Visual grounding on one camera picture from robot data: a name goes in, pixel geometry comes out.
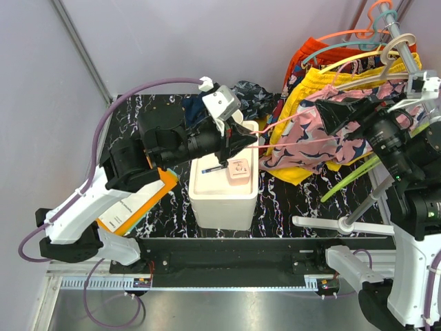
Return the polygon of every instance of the pink small box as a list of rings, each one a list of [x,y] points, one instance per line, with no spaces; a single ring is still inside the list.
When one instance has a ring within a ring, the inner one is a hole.
[[[246,159],[228,161],[227,177],[231,186],[248,184],[251,171]]]

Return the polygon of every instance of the colorful clothing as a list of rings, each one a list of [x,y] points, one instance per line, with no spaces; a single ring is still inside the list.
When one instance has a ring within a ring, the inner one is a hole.
[[[273,93],[251,81],[238,81],[232,91],[242,103],[240,111],[246,121],[264,119],[277,103]]]
[[[274,148],[272,155],[263,157],[259,161],[259,168],[267,170],[275,177],[297,185],[315,173],[318,174],[325,164],[329,169],[338,170],[341,164],[351,163],[371,152],[371,146],[364,139],[346,140],[344,138],[328,141],[315,141],[327,139],[329,136],[323,128],[322,119],[314,105],[318,99],[328,99],[332,101],[342,101],[345,98],[362,99],[369,95],[376,95],[379,99],[394,97],[403,92],[406,83],[402,80],[390,81],[379,88],[369,90],[352,90],[348,92],[337,90],[333,86],[326,86],[305,100],[300,102],[297,113],[299,116],[289,121],[282,137],[278,143],[298,143],[296,145]],[[417,106],[410,111],[414,118],[414,129],[418,122],[424,117],[425,112],[421,106]],[[409,126],[409,120],[400,115],[398,122],[404,128]],[[349,123],[335,137],[343,137],[347,133],[353,132],[358,128],[356,122]]]
[[[412,53],[413,58],[415,59],[419,69],[421,68],[420,57],[417,53]],[[398,73],[404,72],[406,67],[404,66],[402,59],[396,60],[391,66],[389,73]],[[293,115],[297,111],[297,107],[301,100],[306,99],[309,95],[322,90],[326,85],[331,84],[335,78],[335,72],[326,72],[324,74],[319,74],[318,69],[311,68],[306,74],[305,78],[294,88],[292,93],[289,95],[286,104],[283,106],[282,113],[280,114],[279,120],[286,119],[287,117]],[[349,83],[351,81],[358,81],[363,78],[372,77],[379,75],[382,72],[382,68],[370,69],[361,74],[355,74],[352,76],[349,73],[340,73],[337,76],[336,81],[334,82],[335,86],[342,85],[344,83]],[[366,88],[376,88],[378,86],[383,85],[386,81],[374,81],[372,83],[364,84],[361,86],[357,86],[350,90],[359,90]],[[274,145],[278,142],[282,132],[284,131],[288,121],[277,124],[274,127],[273,132],[271,134],[271,138],[269,142]],[[272,148],[268,148],[266,151],[266,155],[270,155],[272,152]]]
[[[305,75],[310,68],[321,70],[323,67],[326,67],[330,64],[363,53],[360,50],[354,50],[351,48],[334,48],[332,50],[327,50],[317,55],[316,63],[314,61],[310,61],[306,65],[302,64],[302,61],[306,59],[309,55],[327,46],[327,44],[316,41],[314,38],[309,38],[306,43],[300,48],[300,50],[295,53],[289,63],[287,73],[285,75],[281,100],[277,103],[277,106],[274,108],[271,116],[268,118],[266,126],[269,126],[270,124],[279,121],[280,113],[283,110],[286,99],[291,94],[292,90],[305,78]],[[411,52],[416,52],[416,44],[411,46],[410,49]],[[356,73],[358,74],[383,65],[380,61],[380,57],[367,57],[364,59],[359,59],[357,60],[357,62],[358,63]],[[355,64],[352,63],[350,66],[346,66],[342,70],[342,72],[353,72],[355,68],[354,66]],[[267,145],[269,143],[269,138],[271,134],[272,130],[268,130],[266,133],[262,134],[260,136],[259,144]],[[263,155],[265,151],[266,149],[260,148],[259,154]]]

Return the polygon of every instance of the orange book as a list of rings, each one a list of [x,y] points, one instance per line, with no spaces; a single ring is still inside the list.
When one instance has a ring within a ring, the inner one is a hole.
[[[178,177],[171,171],[158,169],[161,180],[150,183],[137,193],[115,203],[96,221],[109,232],[124,236],[178,183]]]

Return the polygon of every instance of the metal floor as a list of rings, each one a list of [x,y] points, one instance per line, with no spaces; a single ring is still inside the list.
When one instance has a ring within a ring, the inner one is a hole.
[[[341,292],[350,292],[344,285]],[[129,321],[135,302],[126,297],[102,306],[116,291],[89,291],[94,316],[107,324]],[[299,299],[295,295],[310,296]],[[142,296],[146,316],[127,330],[145,331],[374,331],[363,317],[357,296],[322,301],[312,293],[287,292],[149,292]],[[93,331],[101,328],[87,317],[79,290],[62,290],[50,331]]]

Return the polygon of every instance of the white hanger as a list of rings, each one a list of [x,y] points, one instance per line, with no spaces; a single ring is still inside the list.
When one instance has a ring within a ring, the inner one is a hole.
[[[389,74],[389,70],[391,69],[391,66],[393,65],[393,63],[395,62],[394,58],[389,57],[389,52],[391,52],[392,48],[397,46],[399,43],[404,43],[405,41],[409,44],[409,46],[412,46],[416,43],[416,37],[411,33],[404,33],[404,34],[401,34],[399,37],[392,39],[391,42],[388,43],[384,47],[384,49],[380,55],[380,60],[384,64],[384,68],[380,74],[378,74],[376,76],[372,76],[372,77],[367,77],[364,79],[359,79],[357,81],[352,81],[350,83],[342,84],[340,86],[337,86],[337,89],[346,90],[348,88],[355,88],[359,85],[373,83],[376,81],[387,81],[387,80],[391,80],[391,79],[407,79],[407,78],[409,78],[408,72],[402,72],[402,73],[398,73],[398,74]]]

